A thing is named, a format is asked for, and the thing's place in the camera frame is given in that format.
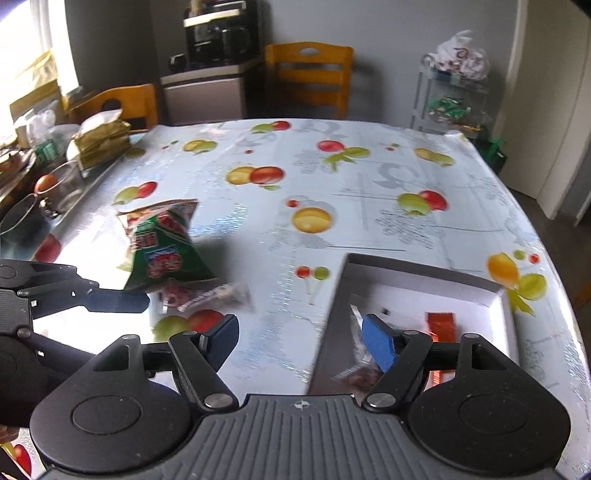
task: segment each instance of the orange fruit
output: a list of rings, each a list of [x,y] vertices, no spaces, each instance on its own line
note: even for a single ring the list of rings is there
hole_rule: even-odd
[[[488,257],[486,267],[493,280],[505,288],[515,287],[515,284],[519,280],[517,265],[515,265],[515,262],[506,253],[501,252],[500,254]]]

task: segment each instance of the table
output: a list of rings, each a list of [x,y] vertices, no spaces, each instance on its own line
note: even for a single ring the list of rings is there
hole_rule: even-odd
[[[185,151],[191,140],[197,148]],[[60,222],[57,262],[121,288],[127,273],[116,267],[128,240],[112,206],[118,192],[157,182],[122,210],[198,198],[190,233],[200,255],[224,280],[248,283],[252,297],[252,306],[234,312],[241,338],[220,370],[239,398],[306,391],[347,252],[450,268],[515,290],[521,366],[571,415],[558,469],[567,478],[591,469],[589,369],[569,301],[527,217],[464,136],[269,119],[157,126],[137,146],[144,155],[122,157]],[[260,167],[269,168],[252,174]],[[301,221],[290,221],[302,210]],[[294,274],[299,266],[330,273],[312,279],[314,301]],[[150,342],[153,318],[153,309],[128,315],[78,307],[36,320],[35,330],[99,352],[126,333]]]

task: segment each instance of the wooden chair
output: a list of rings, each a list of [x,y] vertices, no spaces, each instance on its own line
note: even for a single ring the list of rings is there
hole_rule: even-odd
[[[591,300],[591,281],[588,281],[581,289],[577,297],[572,301],[574,312],[578,312],[581,308],[589,303]]]
[[[81,124],[88,117],[100,112],[109,100],[117,100],[123,109],[121,118],[129,120],[143,118],[146,129],[158,124],[156,89],[151,83],[133,87],[119,87],[106,90],[70,110],[70,121]]]
[[[347,117],[349,86],[353,68],[353,49],[317,42],[284,43],[265,47],[268,78],[276,97],[308,105],[333,105],[336,118]],[[281,64],[290,64],[283,68]],[[298,65],[317,64],[319,68],[298,68]],[[322,69],[321,65],[335,64],[340,70]],[[337,91],[297,88],[294,84],[316,84],[338,87]]]

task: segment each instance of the green bag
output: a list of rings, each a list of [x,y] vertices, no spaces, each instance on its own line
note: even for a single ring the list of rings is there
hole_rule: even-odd
[[[131,274],[126,290],[159,286],[168,278],[181,282],[212,280],[189,237],[196,200],[172,200],[119,215],[131,239]]]

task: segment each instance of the white plastic bag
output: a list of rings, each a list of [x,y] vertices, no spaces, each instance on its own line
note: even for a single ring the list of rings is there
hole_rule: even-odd
[[[445,72],[456,72],[470,80],[484,80],[490,69],[486,52],[472,48],[472,30],[462,30],[437,47],[430,55],[434,66]]]

